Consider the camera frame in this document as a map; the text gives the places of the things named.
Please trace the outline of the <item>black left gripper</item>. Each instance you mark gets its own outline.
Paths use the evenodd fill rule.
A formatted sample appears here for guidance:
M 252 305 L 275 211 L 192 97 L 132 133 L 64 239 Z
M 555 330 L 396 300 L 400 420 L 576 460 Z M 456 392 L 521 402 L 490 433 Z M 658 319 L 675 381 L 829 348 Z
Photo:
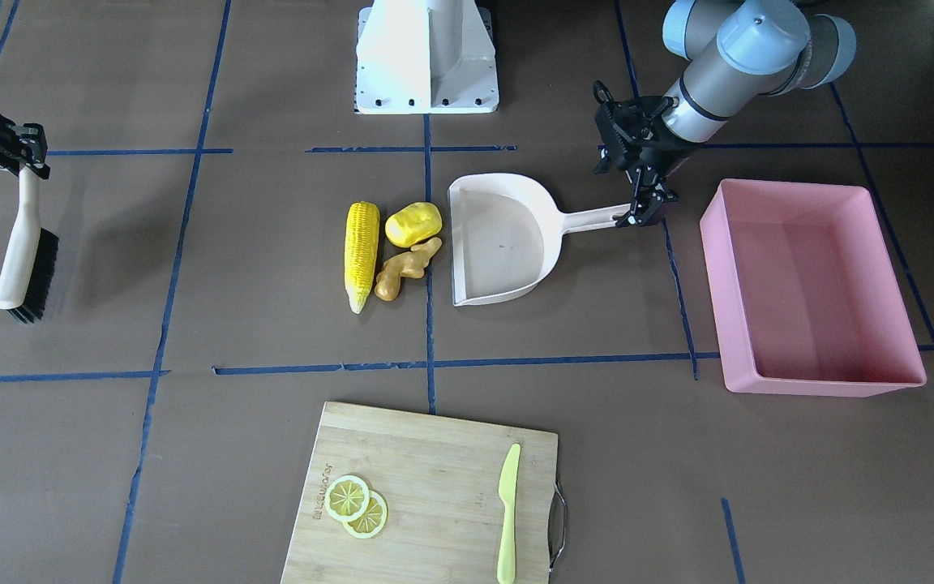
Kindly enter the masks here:
M 599 104 L 594 123 L 603 144 L 601 161 L 593 173 L 622 170 L 632 185 L 632 200 L 627 212 L 615 218 L 615 228 L 662 221 L 667 205 L 679 202 L 678 193 L 665 185 L 665 178 L 691 155 L 689 141 L 675 135 L 663 118 L 679 100 L 643 96 L 617 101 L 599 80 L 593 82 L 593 96 Z

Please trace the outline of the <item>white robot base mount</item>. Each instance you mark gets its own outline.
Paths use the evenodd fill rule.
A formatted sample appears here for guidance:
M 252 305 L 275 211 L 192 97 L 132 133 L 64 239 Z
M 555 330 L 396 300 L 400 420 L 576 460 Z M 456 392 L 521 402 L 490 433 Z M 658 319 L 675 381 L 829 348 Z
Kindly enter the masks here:
M 475 1 L 375 1 L 359 11 L 356 56 L 359 114 L 499 107 L 492 15 Z

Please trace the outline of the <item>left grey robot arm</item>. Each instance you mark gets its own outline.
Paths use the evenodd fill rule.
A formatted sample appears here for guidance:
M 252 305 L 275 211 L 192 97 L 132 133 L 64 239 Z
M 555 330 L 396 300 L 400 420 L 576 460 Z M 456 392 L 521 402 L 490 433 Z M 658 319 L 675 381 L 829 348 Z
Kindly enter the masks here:
M 593 83 L 604 144 L 596 171 L 622 170 L 632 186 L 618 228 L 660 221 L 677 200 L 665 180 L 753 97 L 831 83 L 857 50 L 845 19 L 805 15 L 790 1 L 675 1 L 662 39 L 688 62 L 662 95 L 619 101 Z

